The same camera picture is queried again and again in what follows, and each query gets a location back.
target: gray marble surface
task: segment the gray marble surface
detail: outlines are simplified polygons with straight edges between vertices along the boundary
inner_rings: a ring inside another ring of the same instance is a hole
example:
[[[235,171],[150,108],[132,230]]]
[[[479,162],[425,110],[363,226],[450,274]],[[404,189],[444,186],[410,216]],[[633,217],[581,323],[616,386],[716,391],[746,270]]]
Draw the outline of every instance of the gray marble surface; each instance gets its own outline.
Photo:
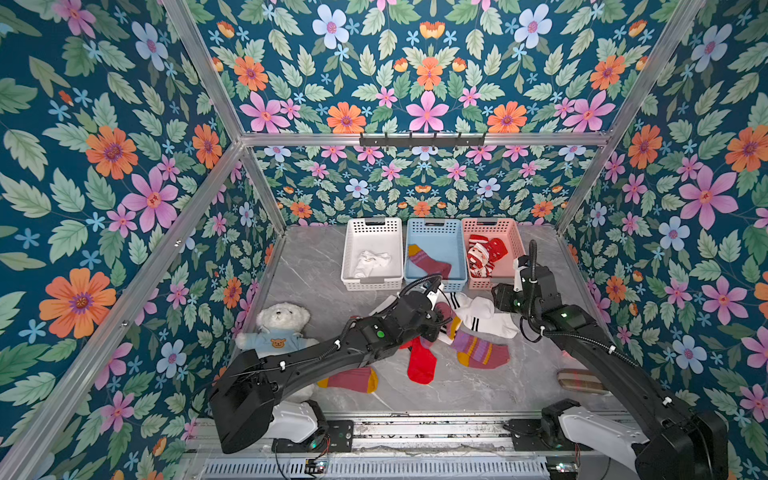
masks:
[[[368,314],[392,294],[391,291],[346,290],[340,279],[345,233],[344,226],[293,227],[288,230],[286,246],[266,306],[291,302],[309,309],[312,319],[304,330],[308,338],[321,341],[333,338],[350,316]],[[563,302],[586,308],[577,284],[581,279],[574,278],[568,269],[554,229],[549,226],[521,226],[520,234],[526,249],[530,239],[537,240],[539,263],[549,266],[555,273]],[[469,296],[483,294],[490,298],[490,292],[465,292]],[[379,376],[379,388],[375,393],[318,389],[313,399],[328,412],[533,412],[564,398],[572,398],[592,410],[623,410],[612,396],[561,389],[556,379],[557,371],[578,368],[579,364],[563,357],[554,343],[546,339],[529,343],[520,334],[514,339],[478,336],[494,343],[506,343],[510,362],[493,370],[469,369],[458,363],[456,352],[450,346],[436,342],[432,352],[437,357],[437,368],[435,379],[429,385],[419,385],[408,378],[409,351],[402,350],[374,364],[373,368]]]

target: light blue flower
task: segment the light blue flower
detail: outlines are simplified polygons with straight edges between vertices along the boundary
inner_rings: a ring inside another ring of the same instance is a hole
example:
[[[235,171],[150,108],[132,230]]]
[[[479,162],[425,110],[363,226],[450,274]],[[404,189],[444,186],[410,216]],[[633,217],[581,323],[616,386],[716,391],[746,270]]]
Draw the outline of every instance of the light blue flower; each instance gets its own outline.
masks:
[[[29,328],[23,329],[21,332],[18,333],[19,336],[27,336],[27,342],[31,345],[32,343],[35,343],[35,340],[39,336],[45,336],[45,322],[36,323],[33,319],[29,320]]]
[[[85,257],[85,260],[80,262],[80,266],[88,265],[88,269],[90,270],[93,270],[94,265],[101,263],[101,259],[98,258],[98,250],[94,250],[93,253],[90,253],[87,250],[83,250],[83,257]]]
[[[59,121],[63,121],[65,118],[72,118],[72,116],[67,113],[67,110],[69,110],[67,105],[62,105],[59,107],[55,101],[51,100],[51,106],[53,108],[48,110],[48,113],[51,115],[56,115]]]
[[[406,38],[406,41],[411,42],[411,46],[416,45],[417,43],[420,42],[419,33],[417,31],[409,31],[408,38]]]
[[[94,232],[98,232],[98,229],[104,228],[104,220],[106,218],[99,216],[98,212],[94,212],[93,217],[86,219],[85,223],[93,225]]]
[[[27,250],[30,245],[33,247],[37,247],[40,245],[40,243],[37,242],[37,239],[40,238],[39,233],[32,234],[32,230],[29,228],[24,229],[24,235],[21,235],[20,233],[17,233],[14,237],[16,240],[24,242],[22,245],[22,248],[24,250]]]
[[[243,30],[243,27],[237,27],[237,36],[240,37],[240,40],[247,41],[249,33],[249,31]]]
[[[454,41],[456,41],[456,30],[447,31],[445,33],[445,38],[442,39],[442,42],[447,43],[448,46],[450,47],[451,45],[453,45]]]

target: orange flower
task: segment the orange flower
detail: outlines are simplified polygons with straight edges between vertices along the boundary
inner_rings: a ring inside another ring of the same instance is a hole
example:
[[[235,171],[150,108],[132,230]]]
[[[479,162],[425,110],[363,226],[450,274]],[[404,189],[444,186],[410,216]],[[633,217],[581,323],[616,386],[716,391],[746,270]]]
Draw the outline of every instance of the orange flower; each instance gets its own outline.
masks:
[[[219,27],[219,31],[227,38],[235,36],[235,27],[226,22],[219,22],[216,24]]]
[[[624,285],[624,281],[621,278],[614,275],[608,280],[608,286],[605,287],[605,291],[608,294],[608,298],[619,303],[627,293],[627,286]]]
[[[290,211],[298,218],[309,218],[312,216],[312,209],[309,205],[304,204],[304,202],[293,202],[293,205],[290,206]]]
[[[328,110],[328,126],[334,134],[361,134],[362,127],[366,124],[366,118],[360,116],[360,109],[349,106],[345,101],[339,102],[339,107],[331,107]]]
[[[264,66],[259,62],[253,62],[251,57],[235,60],[235,75],[237,80],[253,91],[265,90],[270,78],[264,73]]]
[[[416,206],[413,207],[413,213],[419,217],[426,217],[429,215],[429,204],[426,202],[418,202]]]
[[[168,438],[163,437],[160,440],[157,440],[157,443],[154,444],[154,448],[152,449],[152,455],[158,457],[160,455],[163,455],[163,452],[165,451],[165,445],[168,443]]]
[[[534,217],[546,217],[547,215],[552,213],[553,209],[554,209],[554,204],[549,200],[545,200],[540,204],[534,205],[531,212],[533,213]]]
[[[739,132],[739,137],[728,144],[730,153],[725,156],[725,163],[733,165],[734,171],[741,172],[746,168],[754,172],[760,168],[761,161],[768,161],[768,127],[757,125],[754,130],[748,127]]]
[[[76,339],[90,336],[94,332],[94,323],[101,321],[109,313],[107,306],[116,300],[114,288],[107,288],[109,279],[102,272],[96,272],[91,278],[87,268],[74,268],[69,272],[69,281],[57,276],[45,287],[45,292],[55,300],[40,302],[40,319],[56,319],[48,330],[59,338],[64,338],[74,328]]]
[[[99,127],[98,137],[91,135],[85,141],[90,147],[85,151],[88,161],[96,165],[96,171],[105,177],[112,175],[120,180],[125,174],[134,171],[131,165],[138,165],[139,157],[134,153],[136,145],[119,128],[112,131],[106,125]]]
[[[416,74],[419,76],[416,79],[419,85],[423,86],[424,90],[432,90],[435,85],[440,83],[442,67],[438,65],[437,58],[427,57],[416,69]]]
[[[645,20],[638,20],[637,22],[633,23],[631,27],[629,27],[629,36],[632,38],[637,37],[640,33],[645,30],[645,25],[648,25],[648,22]]]
[[[499,105],[493,111],[493,115],[488,117],[488,129],[492,134],[516,134],[520,127],[525,125],[528,117],[523,117],[528,113],[524,106],[518,106],[518,102],[511,101],[507,107]]]
[[[592,80],[592,88],[606,90],[619,81],[619,75],[624,73],[626,67],[623,55],[618,58],[616,55],[611,55],[605,61],[601,61],[589,77]]]
[[[243,287],[240,279],[236,276],[230,278],[227,282],[227,288],[224,289],[224,305],[229,309],[233,309],[237,306],[237,302],[240,301],[240,294],[243,292]]]
[[[408,61],[404,58],[400,58],[398,61],[395,62],[395,70],[399,71],[400,73],[403,73],[404,71],[408,70]]]
[[[192,137],[192,146],[197,149],[197,159],[205,167],[211,169],[219,162],[221,157],[221,145],[219,136],[210,129],[210,125],[197,125],[194,128],[195,137]]]
[[[453,63],[451,63],[451,68],[457,73],[464,71],[467,69],[467,62],[463,58],[456,57],[453,59]]]
[[[661,148],[659,133],[659,127],[646,125],[632,137],[632,145],[629,147],[630,165],[643,170],[656,161],[659,156],[656,150]]]

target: floral wallpaper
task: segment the floral wallpaper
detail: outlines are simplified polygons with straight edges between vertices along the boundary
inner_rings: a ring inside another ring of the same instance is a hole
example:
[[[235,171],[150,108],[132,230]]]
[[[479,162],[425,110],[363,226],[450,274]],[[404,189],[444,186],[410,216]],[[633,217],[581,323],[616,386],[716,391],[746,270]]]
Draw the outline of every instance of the floral wallpaper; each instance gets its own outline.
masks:
[[[0,269],[14,279],[0,292],[4,455],[229,140],[157,2],[6,2],[0,58]],[[231,174],[38,478],[172,477],[197,390],[225,364],[269,252],[243,176]]]
[[[768,475],[766,2],[708,0],[571,225],[603,318],[665,389]]]
[[[610,124],[675,5],[222,0],[192,13],[254,132],[581,132]]]

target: teddy bear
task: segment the teddy bear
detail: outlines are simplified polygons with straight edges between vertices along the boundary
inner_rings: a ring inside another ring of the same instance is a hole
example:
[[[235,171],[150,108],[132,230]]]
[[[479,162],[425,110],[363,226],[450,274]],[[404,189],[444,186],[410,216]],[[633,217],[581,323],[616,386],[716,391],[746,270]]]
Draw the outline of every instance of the teddy bear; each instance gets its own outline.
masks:
[[[235,344],[241,350],[256,350],[259,358],[293,353],[319,343],[301,334],[309,321],[310,312],[306,308],[292,303],[278,303],[259,312],[256,317],[258,333],[240,332],[235,336]],[[305,402],[314,392],[315,385],[308,385],[286,400]]]

